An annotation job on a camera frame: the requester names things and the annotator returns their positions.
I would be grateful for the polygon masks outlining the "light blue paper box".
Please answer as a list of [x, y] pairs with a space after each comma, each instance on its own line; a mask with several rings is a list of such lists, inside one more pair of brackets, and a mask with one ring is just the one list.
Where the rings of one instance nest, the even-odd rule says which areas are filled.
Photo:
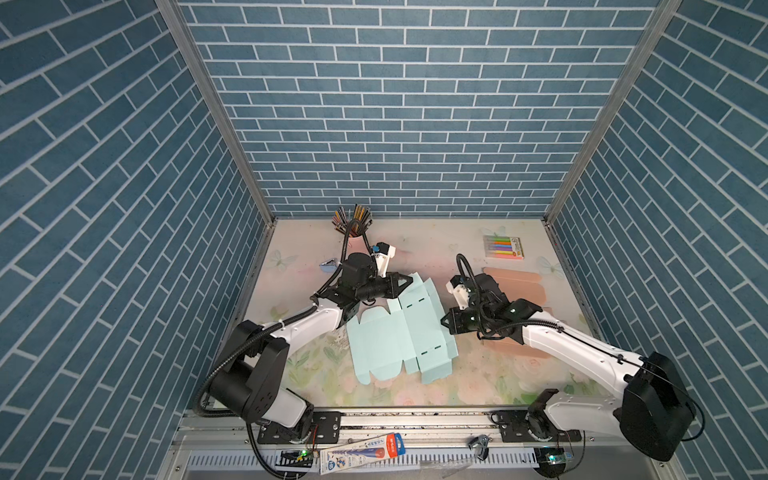
[[458, 356], [454, 337], [440, 320], [445, 310], [434, 282], [412, 275], [413, 283], [385, 307], [373, 306], [353, 317], [346, 332], [357, 380], [391, 380], [402, 371], [419, 373], [423, 384], [453, 372]]

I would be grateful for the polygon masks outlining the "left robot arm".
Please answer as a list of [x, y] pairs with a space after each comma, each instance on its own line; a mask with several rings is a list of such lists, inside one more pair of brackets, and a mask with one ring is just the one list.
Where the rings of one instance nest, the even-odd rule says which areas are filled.
[[362, 303], [394, 300], [414, 281], [387, 270], [384, 254], [352, 253], [311, 296], [307, 309], [271, 324], [243, 321], [232, 331], [195, 393], [200, 417], [238, 417], [248, 426], [275, 424], [299, 439], [314, 406], [281, 386], [289, 357], [351, 320]]

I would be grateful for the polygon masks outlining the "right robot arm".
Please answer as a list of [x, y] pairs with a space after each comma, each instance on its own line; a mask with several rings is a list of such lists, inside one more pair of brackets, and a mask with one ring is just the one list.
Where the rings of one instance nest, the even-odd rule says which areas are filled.
[[544, 390], [528, 407], [530, 435], [551, 441], [581, 430], [624, 438], [644, 455], [670, 460], [696, 417], [674, 363], [614, 347], [556, 319], [524, 298], [511, 301], [487, 274], [456, 275], [446, 288], [457, 302], [441, 320], [453, 335], [511, 339], [566, 363], [606, 390], [603, 397]]

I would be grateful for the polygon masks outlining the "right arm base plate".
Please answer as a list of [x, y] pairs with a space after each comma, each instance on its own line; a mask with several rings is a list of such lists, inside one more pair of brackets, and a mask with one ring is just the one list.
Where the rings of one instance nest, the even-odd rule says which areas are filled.
[[569, 444], [583, 439], [581, 431], [558, 429], [542, 412], [530, 412], [527, 409], [496, 410], [489, 413], [489, 419], [498, 427], [504, 443]]

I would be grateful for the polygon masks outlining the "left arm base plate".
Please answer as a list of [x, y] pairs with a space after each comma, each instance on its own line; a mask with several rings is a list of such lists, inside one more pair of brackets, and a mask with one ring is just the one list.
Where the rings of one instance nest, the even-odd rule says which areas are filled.
[[260, 445], [289, 443], [333, 445], [339, 441], [342, 413], [340, 411], [314, 411], [305, 414], [294, 427], [277, 422], [262, 426], [257, 442]]

